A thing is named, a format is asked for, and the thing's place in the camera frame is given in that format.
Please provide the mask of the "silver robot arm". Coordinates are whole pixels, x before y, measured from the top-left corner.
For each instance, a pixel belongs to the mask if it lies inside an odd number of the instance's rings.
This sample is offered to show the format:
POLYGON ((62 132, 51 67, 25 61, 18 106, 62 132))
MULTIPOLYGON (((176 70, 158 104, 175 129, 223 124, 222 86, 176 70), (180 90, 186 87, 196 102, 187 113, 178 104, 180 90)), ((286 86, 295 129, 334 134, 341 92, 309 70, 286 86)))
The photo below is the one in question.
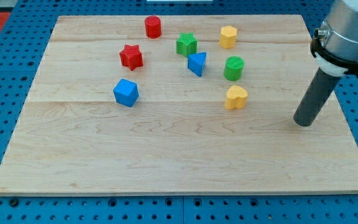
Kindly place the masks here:
POLYGON ((328 75, 358 76, 358 0, 335 0, 321 26, 314 30, 310 50, 328 75))

